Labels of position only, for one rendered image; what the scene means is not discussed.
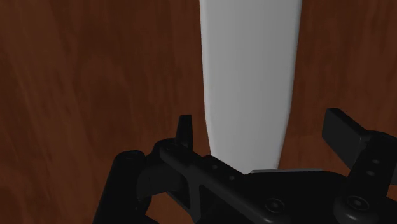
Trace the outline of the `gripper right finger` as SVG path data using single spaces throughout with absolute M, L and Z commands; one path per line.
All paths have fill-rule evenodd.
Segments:
M 387 197 L 395 184 L 397 137 L 366 130 L 338 108 L 324 115 L 322 138 L 350 168 L 335 198 L 340 224 L 397 224 L 397 201 Z

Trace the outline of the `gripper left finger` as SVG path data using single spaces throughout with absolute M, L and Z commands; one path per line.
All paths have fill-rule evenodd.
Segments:
M 146 212 L 154 195 L 167 193 L 194 224 L 285 224 L 285 204 L 217 158 L 193 151 L 191 115 L 176 135 L 152 152 L 124 151 L 114 158 L 92 224 L 159 224 Z

